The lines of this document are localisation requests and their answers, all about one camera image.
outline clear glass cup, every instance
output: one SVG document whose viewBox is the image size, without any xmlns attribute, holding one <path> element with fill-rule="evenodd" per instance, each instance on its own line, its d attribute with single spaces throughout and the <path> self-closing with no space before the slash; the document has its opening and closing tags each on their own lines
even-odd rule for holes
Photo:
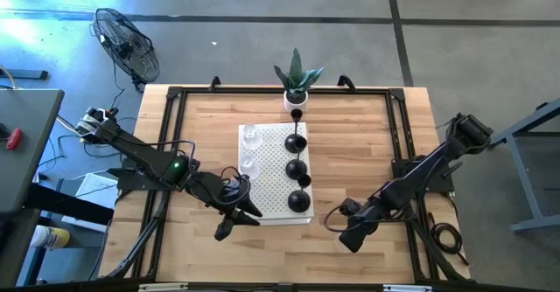
<svg viewBox="0 0 560 292">
<path fill-rule="evenodd" d="M 239 165 L 239 172 L 248 175 L 249 180 L 254 180 L 261 174 L 261 166 L 253 156 L 242 157 Z"/>
<path fill-rule="evenodd" d="M 263 136 L 256 125 L 243 127 L 243 144 L 247 149 L 256 150 L 263 144 Z"/>
</svg>

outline red handle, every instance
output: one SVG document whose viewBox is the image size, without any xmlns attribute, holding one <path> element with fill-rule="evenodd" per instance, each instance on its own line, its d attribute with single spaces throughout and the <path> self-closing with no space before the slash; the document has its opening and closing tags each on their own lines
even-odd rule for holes
<svg viewBox="0 0 560 292">
<path fill-rule="evenodd" d="M 6 149 L 15 149 L 18 146 L 19 140 L 21 139 L 21 129 L 14 129 L 11 135 L 8 137 L 8 143 L 6 144 Z"/>
</svg>

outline concrete floor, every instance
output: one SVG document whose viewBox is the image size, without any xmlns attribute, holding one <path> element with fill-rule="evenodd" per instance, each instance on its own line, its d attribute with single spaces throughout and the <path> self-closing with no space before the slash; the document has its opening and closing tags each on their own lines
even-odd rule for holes
<svg viewBox="0 0 560 292">
<path fill-rule="evenodd" d="M 560 0 L 398 3 L 405 18 L 560 18 Z M 144 15 L 391 17 L 388 0 L 0 0 L 2 8 L 49 10 L 56 16 L 102 6 Z M 63 89 L 60 114 L 69 121 L 78 121 L 90 106 L 110 105 L 117 93 L 112 62 L 90 36 L 90 22 L 0 16 L 4 16 L 0 63 L 51 73 L 48 81 L 21 80 L 20 86 Z M 332 85 L 345 73 L 360 86 L 403 85 L 391 24 L 138 22 L 136 26 L 154 42 L 161 65 L 157 83 L 209 83 L 219 75 L 226 84 L 278 84 L 272 66 L 286 66 L 297 46 L 304 66 L 326 65 L 321 84 Z M 500 131 L 560 94 L 559 27 L 404 26 L 403 33 L 414 84 L 428 87 L 436 123 L 460 111 L 477 115 Z M 127 88 L 119 101 L 119 115 L 136 116 L 141 94 L 118 68 L 117 83 Z M 122 124 L 134 128 L 132 120 Z M 64 134 L 56 125 L 51 138 Z M 92 159 L 74 139 L 62 143 L 67 158 L 47 172 L 52 179 L 118 166 L 117 156 Z M 52 152 L 46 149 L 44 159 L 50 157 Z M 499 147 L 465 158 L 453 179 L 472 277 L 484 283 L 560 290 L 560 227 L 517 236 L 509 231 L 510 224 L 529 217 L 529 206 L 508 151 Z M 80 256 L 89 256 L 92 263 L 95 258 L 95 254 Z M 49 267 L 43 267 L 41 276 L 52 281 L 83 278 L 77 274 L 60 278 Z"/>
</svg>

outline wooden table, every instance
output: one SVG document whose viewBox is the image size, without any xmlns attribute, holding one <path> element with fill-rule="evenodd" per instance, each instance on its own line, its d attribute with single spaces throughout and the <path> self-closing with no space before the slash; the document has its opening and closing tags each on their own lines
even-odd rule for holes
<svg viewBox="0 0 560 292">
<path fill-rule="evenodd" d="M 149 85 L 145 89 L 134 134 L 146 142 L 158 139 L 168 87 Z M 416 152 L 428 154 L 438 146 L 438 136 L 427 89 L 406 87 L 404 93 Z M 177 106 L 171 115 L 168 139 Z M 315 218 L 311 223 L 236 226 L 228 238 L 218 242 L 213 236 L 222 217 L 187 193 L 174 192 L 164 229 L 158 282 L 414 281 L 404 224 L 380 224 L 357 254 L 349 253 L 338 242 L 339 235 L 322 226 L 325 215 L 344 198 L 362 202 L 392 178 L 390 162 L 394 156 L 385 100 L 375 95 L 314 94 L 308 108 L 302 121 L 307 122 L 313 173 Z M 181 138 L 196 142 L 194 157 L 202 162 L 201 170 L 219 175 L 224 167 L 237 165 L 239 124 L 273 122 L 291 122 L 279 94 L 189 94 Z M 187 154 L 190 149 L 188 144 L 179 148 Z M 145 199 L 146 192 L 134 191 L 117 205 L 101 275 L 115 268 L 136 241 Z M 428 194 L 426 205 L 436 221 L 458 226 L 447 199 Z M 331 224 L 344 227 L 346 219 L 333 215 Z M 423 271 L 428 274 L 424 246 L 418 242 Z M 150 256 L 151 242 L 144 255 L 143 271 Z M 463 276 L 469 276 L 458 256 L 446 256 Z"/>
</svg>

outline white pot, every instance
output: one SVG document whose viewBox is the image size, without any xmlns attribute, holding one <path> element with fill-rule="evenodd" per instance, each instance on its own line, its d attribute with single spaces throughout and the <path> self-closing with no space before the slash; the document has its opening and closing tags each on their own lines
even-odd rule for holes
<svg viewBox="0 0 560 292">
<path fill-rule="evenodd" d="M 307 109 L 307 100 L 309 100 L 309 94 L 307 93 L 307 91 L 305 91 L 305 100 L 299 104 L 294 104 L 288 101 L 287 94 L 288 94 L 287 91 L 283 92 L 283 107 L 286 109 L 286 112 L 289 113 L 296 108 L 301 109 L 303 112 Z"/>
</svg>

